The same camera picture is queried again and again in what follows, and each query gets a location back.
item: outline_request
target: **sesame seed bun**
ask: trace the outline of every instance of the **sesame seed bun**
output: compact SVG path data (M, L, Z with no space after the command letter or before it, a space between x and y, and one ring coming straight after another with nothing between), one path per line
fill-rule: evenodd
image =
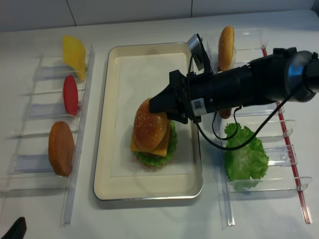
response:
M231 26L224 28L218 42L218 66L221 71L231 69L235 63L235 33Z
M144 151L152 151L163 139L167 128L166 113L151 113L150 99L145 100L136 112L133 134L136 146Z

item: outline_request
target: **burger patty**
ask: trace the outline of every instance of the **burger patty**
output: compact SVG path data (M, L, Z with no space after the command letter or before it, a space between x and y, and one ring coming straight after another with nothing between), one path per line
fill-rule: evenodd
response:
M167 147L169 147L171 144L171 137L172 137L172 129L170 127ZM143 153L143 154L148 155L148 156L153 156L154 158L161 158L162 157L162 156L155 155L152 153Z

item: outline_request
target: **robotic arm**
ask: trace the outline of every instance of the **robotic arm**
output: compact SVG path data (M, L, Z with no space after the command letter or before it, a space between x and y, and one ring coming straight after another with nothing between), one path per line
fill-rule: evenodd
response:
M285 99L307 102L319 92L319 60L315 52L274 48L272 55L214 74L199 35L194 35L188 45L190 61L193 58L204 73L196 75L190 68L187 76L178 70L170 72L169 85L150 100L150 112L166 112L169 119L181 123L188 119L199 122L201 115L211 112Z

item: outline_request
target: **black object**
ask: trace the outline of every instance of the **black object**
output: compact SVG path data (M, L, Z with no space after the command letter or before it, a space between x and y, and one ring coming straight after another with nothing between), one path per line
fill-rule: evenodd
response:
M1 239L23 239L26 233L25 218L20 217Z
M189 72L190 100L186 96L186 77L178 70L169 73L169 85L150 100L150 112L166 112L171 120L200 121L200 115L238 106L265 105L283 101L307 102L319 92L319 60L316 53L274 48L273 54L247 65L214 74L197 34L204 73Z
M236 120L236 112L239 111L239 110L241 110L241 106L236 108L235 111L234 111L234 120L235 120L235 124L236 124L236 130L235 130L235 132L232 135L230 135L230 136L228 136L226 138L219 137L216 134L215 130L214 130L214 122L215 122L215 119L216 119L216 116L217 116L217 112L214 113L214 119L213 119L213 122L211 123L211 128L212 128L213 133L216 136L216 138L218 138L220 140L229 140L229 139L233 138L237 134L237 132L238 132L238 123L237 123L237 120Z
M192 64L192 58L193 58L193 54L192 56L190 57L190 61L189 61L189 67L188 67L188 74L187 74L187 78L186 78L186 101L187 102L190 102L190 89L189 89L189 76L190 76L190 69L191 69L191 64ZM188 110L189 112L191 113L191 116L192 118L194 119L194 123L196 124L199 132L201 133L201 135L204 137L204 139L206 139L210 144L212 144L213 146L219 148L219 149L222 149L222 150L226 150L226 151L233 151L233 150L238 150L240 148L243 148L245 147L246 145L248 145L253 139L254 137L256 137L256 135L258 134L258 132L265 126L265 124L271 119L272 116L275 115L275 113L292 97L295 95L295 93L299 90L299 88L302 86L303 82L300 82L292 91L291 93L275 108L275 110L264 120L264 122L258 127L258 129L256 130L256 132L248 139L246 140L244 143L238 145L238 146L235 146L235 147L223 147L223 146L220 146L219 144L217 143L214 143L213 141L211 141L206 135L205 133L203 132L203 130L201 129L201 127L199 126L198 124L198 121L197 121L197 118L195 117L194 115L194 111L193 111L193 108L190 107L188 105ZM230 137L233 137L236 133L237 133L237 129L238 129L238 126L236 127L236 131L230 136ZM220 140L227 140L229 139L230 137L228 138L220 138L218 137Z

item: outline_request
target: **red tomato slice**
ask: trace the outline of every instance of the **red tomato slice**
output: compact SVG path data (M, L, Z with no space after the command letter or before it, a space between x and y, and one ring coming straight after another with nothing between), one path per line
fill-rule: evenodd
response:
M63 101L66 112L69 115L76 116L79 110L79 96L78 88L72 75L67 76L64 80Z

